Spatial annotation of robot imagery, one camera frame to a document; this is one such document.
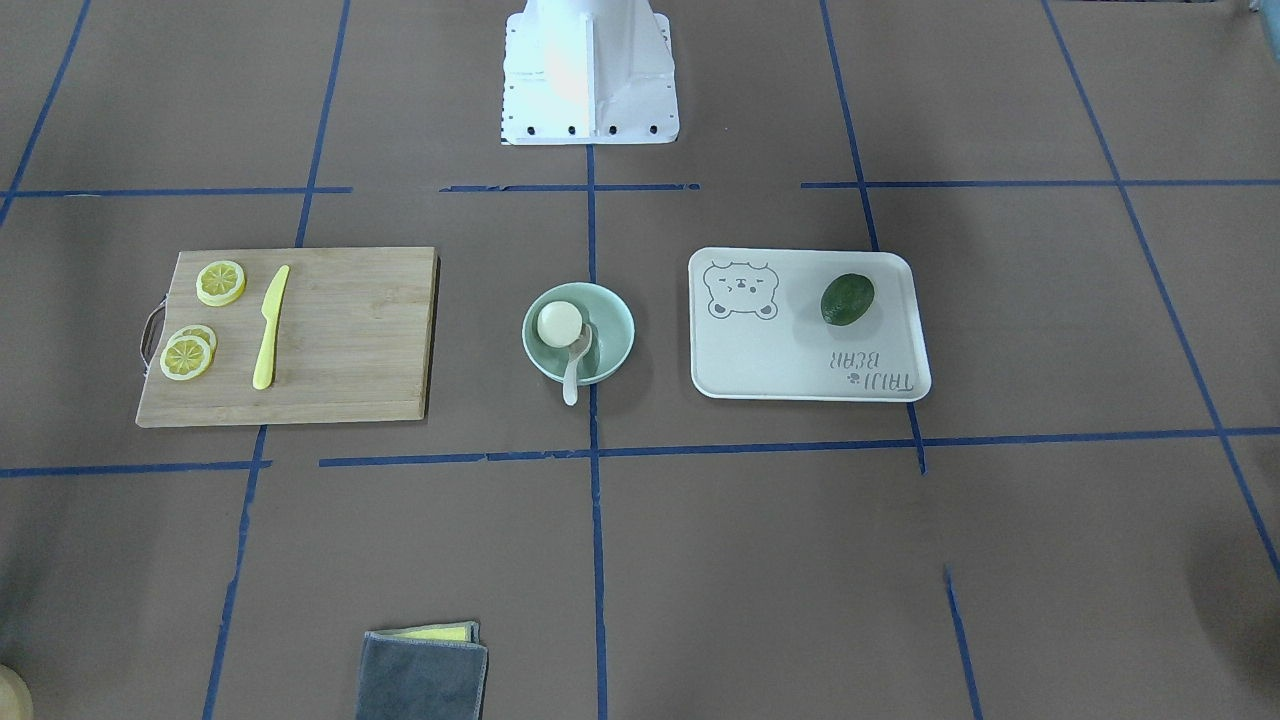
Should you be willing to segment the white bear tray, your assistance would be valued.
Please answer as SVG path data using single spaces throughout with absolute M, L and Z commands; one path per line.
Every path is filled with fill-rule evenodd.
M 849 325 L 820 315 L 845 274 L 874 288 Z M 699 249 L 687 263 L 690 365 L 713 398 L 910 404 L 932 387 L 913 270 L 891 252 Z

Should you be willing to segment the yellow plastic knife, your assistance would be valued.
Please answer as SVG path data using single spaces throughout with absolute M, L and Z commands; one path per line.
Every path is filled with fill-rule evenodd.
M 287 264 L 280 265 L 271 278 L 261 302 L 260 313 L 264 319 L 264 328 L 251 380 L 251 386 L 256 391 L 268 389 L 274 380 L 278 328 L 289 274 L 291 266 Z

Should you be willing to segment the translucent white spoon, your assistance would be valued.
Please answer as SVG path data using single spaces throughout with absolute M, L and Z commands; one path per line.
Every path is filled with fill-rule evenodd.
M 580 327 L 579 336 L 566 347 L 567 357 L 562 382 L 562 400 L 567 406 L 579 401 L 580 364 L 589 354 L 594 342 L 594 328 L 589 322 Z

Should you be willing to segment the yellow sponge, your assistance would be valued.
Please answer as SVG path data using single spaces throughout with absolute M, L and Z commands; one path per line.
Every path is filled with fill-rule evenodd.
M 413 641 L 474 643 L 477 637 L 477 624 L 475 621 L 430 624 L 381 630 L 380 634 Z

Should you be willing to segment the green avocado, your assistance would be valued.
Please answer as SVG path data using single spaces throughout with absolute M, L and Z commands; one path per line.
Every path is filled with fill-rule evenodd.
M 824 288 L 819 310 L 828 325 L 851 325 L 863 318 L 876 301 L 876 284 L 863 274 L 845 273 Z

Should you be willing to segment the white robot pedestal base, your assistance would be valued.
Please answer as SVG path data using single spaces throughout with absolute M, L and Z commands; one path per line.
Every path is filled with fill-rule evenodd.
M 648 1 L 527 1 L 506 19 L 500 142 L 672 143 L 669 18 Z

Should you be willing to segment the white steamed bun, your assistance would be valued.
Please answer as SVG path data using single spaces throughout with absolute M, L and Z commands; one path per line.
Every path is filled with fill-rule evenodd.
M 556 300 L 545 304 L 536 314 L 538 338 L 550 348 L 567 348 L 582 333 L 582 314 L 571 302 Z

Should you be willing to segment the light green bowl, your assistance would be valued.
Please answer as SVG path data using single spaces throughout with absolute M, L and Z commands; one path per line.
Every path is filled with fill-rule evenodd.
M 593 329 L 593 345 L 579 364 L 579 384 L 593 386 L 616 374 L 634 347 L 634 316 L 616 292 L 590 282 L 558 284 L 530 305 L 522 324 L 522 343 L 530 363 L 553 382 L 563 380 L 568 350 L 544 343 L 536 328 L 539 313 L 554 301 L 576 306 Z

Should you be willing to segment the bamboo cutting board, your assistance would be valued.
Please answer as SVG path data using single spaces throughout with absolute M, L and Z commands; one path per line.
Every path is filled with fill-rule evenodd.
M 197 273 L 232 260 L 244 292 L 224 307 L 201 304 Z M 289 265 L 275 374 L 251 386 L 262 336 L 264 295 Z M 419 420 L 425 414 L 435 281 L 431 247 L 237 249 L 179 252 L 166 293 L 164 345 L 183 325 L 218 334 L 211 366 L 170 380 L 160 352 L 148 363 L 136 421 L 142 428 Z

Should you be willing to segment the lemon slice top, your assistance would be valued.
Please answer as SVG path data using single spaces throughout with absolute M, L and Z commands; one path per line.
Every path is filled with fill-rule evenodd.
M 246 274 L 239 263 L 216 260 L 204 266 L 196 275 L 197 300 L 209 307 L 233 304 L 244 292 Z

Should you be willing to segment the wooden disc stand base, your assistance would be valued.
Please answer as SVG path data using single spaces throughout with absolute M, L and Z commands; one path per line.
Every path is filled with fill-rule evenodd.
M 33 701 L 26 682 L 13 669 L 0 666 L 1 720 L 31 720 Z

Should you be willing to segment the grey folded cloth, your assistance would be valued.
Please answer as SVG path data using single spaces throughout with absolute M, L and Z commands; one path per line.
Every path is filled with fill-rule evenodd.
M 365 632 L 355 702 L 357 719 L 480 719 L 488 648 Z

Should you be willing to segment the lemon slice partly hidden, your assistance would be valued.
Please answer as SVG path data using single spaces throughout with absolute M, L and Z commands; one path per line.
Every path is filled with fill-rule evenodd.
M 218 348 L 216 332 L 211 327 L 204 324 L 183 325 L 169 337 L 166 345 L 173 345 L 178 340 L 184 337 L 195 337 L 202 340 L 209 346 L 211 352 L 215 352 Z

